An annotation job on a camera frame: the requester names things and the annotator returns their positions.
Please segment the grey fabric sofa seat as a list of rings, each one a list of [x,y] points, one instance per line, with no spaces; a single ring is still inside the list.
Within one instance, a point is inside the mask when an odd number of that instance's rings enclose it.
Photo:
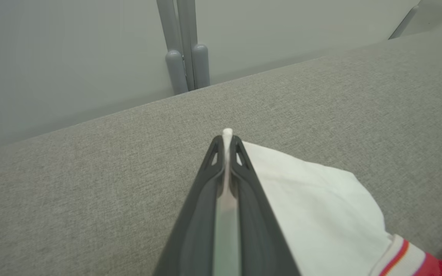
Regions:
[[[150,276],[223,128],[356,175],[442,257],[442,30],[273,69],[0,148],[0,276]]]

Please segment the grey slanted partition post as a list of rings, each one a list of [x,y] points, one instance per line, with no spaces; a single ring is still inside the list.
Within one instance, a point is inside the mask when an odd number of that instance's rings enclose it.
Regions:
[[[412,18],[416,15],[418,10],[419,5],[412,7],[412,9],[407,13],[407,15],[404,17],[404,19],[401,21],[401,23],[398,25],[392,35],[388,38],[388,40],[400,37],[409,25],[409,23],[412,21]]]

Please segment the grey double partition post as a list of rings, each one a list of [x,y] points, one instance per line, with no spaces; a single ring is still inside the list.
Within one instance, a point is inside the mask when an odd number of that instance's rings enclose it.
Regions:
[[[156,0],[175,95],[210,86],[208,48],[198,42],[195,0]]]

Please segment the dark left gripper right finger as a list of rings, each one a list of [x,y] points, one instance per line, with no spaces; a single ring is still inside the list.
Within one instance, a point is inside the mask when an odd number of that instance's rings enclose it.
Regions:
[[[247,150],[229,146],[230,190],[238,202],[241,276],[301,276]]]

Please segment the red shorts white striped trim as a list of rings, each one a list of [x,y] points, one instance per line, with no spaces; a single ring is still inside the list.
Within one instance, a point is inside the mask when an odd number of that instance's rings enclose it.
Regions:
[[[435,258],[385,229],[353,173],[241,141],[300,276],[442,276]]]

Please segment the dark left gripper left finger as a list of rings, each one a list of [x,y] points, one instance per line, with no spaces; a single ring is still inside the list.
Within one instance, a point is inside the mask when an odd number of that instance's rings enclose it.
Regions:
[[[216,201],[223,183],[224,145],[215,136],[154,269],[153,276],[212,276]]]

